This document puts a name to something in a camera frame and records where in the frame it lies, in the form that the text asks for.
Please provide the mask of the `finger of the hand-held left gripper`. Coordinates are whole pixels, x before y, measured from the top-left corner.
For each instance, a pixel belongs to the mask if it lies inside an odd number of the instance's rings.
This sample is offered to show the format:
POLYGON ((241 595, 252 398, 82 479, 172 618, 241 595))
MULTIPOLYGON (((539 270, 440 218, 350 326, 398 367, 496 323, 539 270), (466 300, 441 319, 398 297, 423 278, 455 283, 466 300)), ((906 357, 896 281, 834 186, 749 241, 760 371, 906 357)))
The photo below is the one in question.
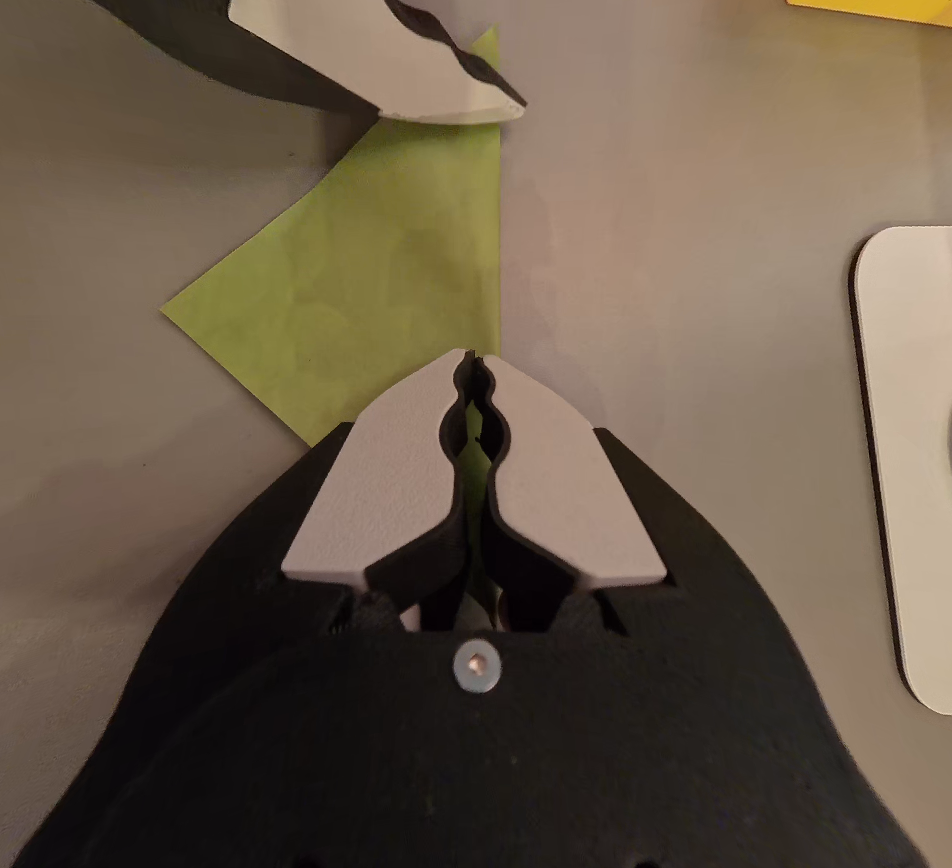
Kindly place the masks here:
POLYGON ((404 122, 511 122, 525 99, 401 0, 230 0, 232 23, 404 122))

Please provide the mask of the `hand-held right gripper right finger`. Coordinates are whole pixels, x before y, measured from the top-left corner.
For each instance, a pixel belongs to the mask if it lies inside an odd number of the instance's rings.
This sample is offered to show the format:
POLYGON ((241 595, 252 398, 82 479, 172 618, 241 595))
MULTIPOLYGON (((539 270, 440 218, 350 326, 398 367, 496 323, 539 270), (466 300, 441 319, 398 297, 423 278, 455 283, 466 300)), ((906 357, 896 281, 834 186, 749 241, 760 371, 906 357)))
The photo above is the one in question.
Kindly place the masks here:
POLYGON ((482 561, 506 628, 543 632, 571 596, 664 583, 667 568, 592 423, 500 357, 482 357, 474 381, 490 461, 482 561))

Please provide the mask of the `green origami paper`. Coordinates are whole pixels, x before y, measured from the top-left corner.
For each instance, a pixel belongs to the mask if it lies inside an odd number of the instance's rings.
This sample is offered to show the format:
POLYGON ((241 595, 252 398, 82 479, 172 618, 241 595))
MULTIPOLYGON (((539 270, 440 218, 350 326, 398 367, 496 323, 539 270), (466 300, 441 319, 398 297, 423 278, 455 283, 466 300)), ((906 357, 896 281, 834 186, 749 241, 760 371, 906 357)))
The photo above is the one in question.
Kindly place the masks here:
MULTIPOLYGON (((161 313, 308 445, 337 437, 332 462, 400 380, 453 349, 473 372, 499 352, 502 138, 380 120, 161 313)), ((466 508, 484 480, 474 450, 459 457, 466 508)))

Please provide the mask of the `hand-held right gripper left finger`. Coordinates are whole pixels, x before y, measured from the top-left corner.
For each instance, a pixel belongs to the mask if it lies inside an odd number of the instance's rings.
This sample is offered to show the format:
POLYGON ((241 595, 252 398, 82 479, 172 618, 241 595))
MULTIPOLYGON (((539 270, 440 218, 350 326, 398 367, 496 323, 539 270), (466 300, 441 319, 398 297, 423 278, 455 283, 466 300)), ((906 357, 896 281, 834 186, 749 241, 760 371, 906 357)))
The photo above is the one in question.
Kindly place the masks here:
POLYGON ((387 596, 411 631, 450 627, 470 563, 464 474, 475 355, 453 349, 353 422, 281 565, 298 581, 387 596))

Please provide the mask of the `white rounded base plate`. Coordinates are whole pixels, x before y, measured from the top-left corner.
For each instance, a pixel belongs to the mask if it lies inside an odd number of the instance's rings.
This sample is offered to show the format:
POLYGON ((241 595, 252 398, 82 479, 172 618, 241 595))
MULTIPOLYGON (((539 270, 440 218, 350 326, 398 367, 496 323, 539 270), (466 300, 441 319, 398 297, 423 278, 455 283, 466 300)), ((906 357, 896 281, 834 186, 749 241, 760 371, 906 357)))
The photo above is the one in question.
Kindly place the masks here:
POLYGON ((859 248, 849 299, 898 669, 951 713, 951 228, 859 248))

